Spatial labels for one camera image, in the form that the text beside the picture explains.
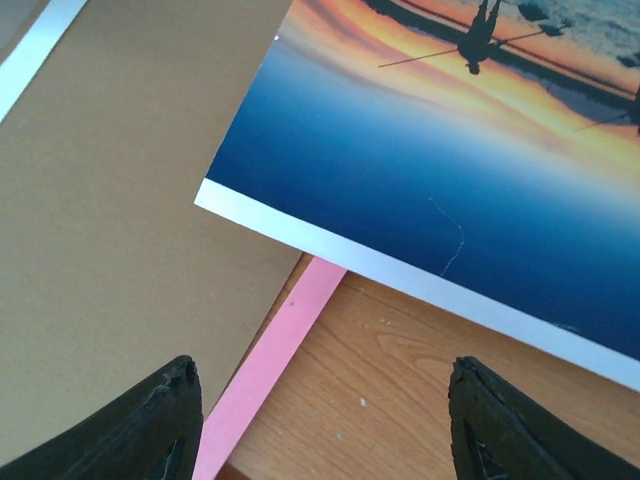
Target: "brown cardboard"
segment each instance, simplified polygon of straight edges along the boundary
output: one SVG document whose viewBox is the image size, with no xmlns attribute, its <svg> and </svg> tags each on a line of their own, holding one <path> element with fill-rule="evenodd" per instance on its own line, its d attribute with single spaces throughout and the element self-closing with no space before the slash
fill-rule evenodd
<svg viewBox="0 0 640 480">
<path fill-rule="evenodd" d="M 0 464 L 179 354 L 209 410 L 299 253 L 193 205 L 289 0 L 90 0 L 0 126 Z"/>
</svg>

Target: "blue water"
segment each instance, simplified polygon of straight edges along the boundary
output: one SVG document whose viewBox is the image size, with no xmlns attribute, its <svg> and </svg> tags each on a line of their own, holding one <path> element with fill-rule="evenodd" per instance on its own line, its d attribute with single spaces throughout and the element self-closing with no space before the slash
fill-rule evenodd
<svg viewBox="0 0 640 480">
<path fill-rule="evenodd" d="M 640 201 L 548 165 L 281 40 L 207 177 L 640 360 Z"/>
</svg>

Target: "pink strip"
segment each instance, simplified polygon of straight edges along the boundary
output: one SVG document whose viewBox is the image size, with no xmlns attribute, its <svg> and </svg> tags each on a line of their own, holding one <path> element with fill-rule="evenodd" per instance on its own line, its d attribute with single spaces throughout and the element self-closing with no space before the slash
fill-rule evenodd
<svg viewBox="0 0 640 480">
<path fill-rule="evenodd" d="M 204 422 L 193 480 L 214 480 L 346 273 L 317 257 Z"/>
</svg>

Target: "wooden table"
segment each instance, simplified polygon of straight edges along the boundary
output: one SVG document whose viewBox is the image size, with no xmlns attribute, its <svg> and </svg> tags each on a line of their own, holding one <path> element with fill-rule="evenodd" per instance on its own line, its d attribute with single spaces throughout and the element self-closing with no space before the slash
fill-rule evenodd
<svg viewBox="0 0 640 480">
<path fill-rule="evenodd" d="M 272 314 L 308 262 L 303 256 Z M 230 464 L 252 479 L 455 479 L 447 388 L 464 355 L 640 466 L 639 394 L 355 274 Z"/>
</svg>

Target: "printed photograph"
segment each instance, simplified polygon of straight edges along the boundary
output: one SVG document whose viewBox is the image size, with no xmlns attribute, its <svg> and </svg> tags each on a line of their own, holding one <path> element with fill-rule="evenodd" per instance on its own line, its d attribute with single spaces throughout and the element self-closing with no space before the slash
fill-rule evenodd
<svg viewBox="0 0 640 480">
<path fill-rule="evenodd" d="M 294 0 L 207 179 L 640 360 L 636 0 Z"/>
</svg>

